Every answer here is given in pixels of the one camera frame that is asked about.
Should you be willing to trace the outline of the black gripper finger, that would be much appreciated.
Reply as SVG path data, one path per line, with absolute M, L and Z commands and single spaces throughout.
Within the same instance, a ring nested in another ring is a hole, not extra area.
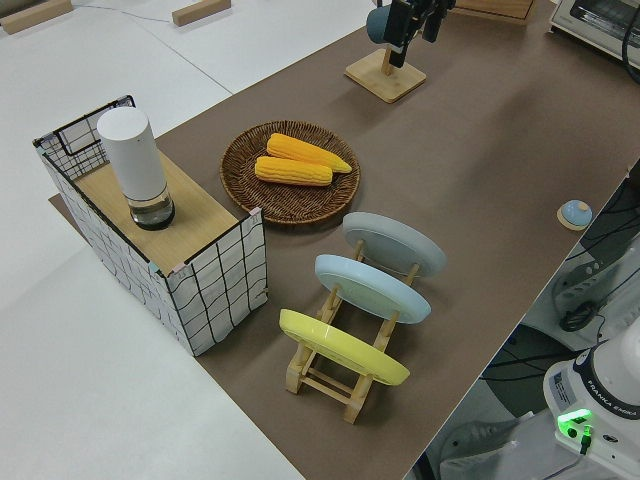
M 426 17 L 422 38 L 430 43 L 434 43 L 437 39 L 441 24 L 442 15 L 439 11 L 434 11 Z
M 410 25 L 415 13 L 413 1 L 393 0 L 388 17 L 388 43 L 393 46 L 389 63 L 397 68 L 404 65 L 411 41 Z

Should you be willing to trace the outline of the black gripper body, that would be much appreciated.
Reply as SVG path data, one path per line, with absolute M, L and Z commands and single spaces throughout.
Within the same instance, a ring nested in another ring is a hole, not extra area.
M 420 21 L 443 20 L 447 13 L 456 6 L 455 0 L 416 0 L 416 13 Z

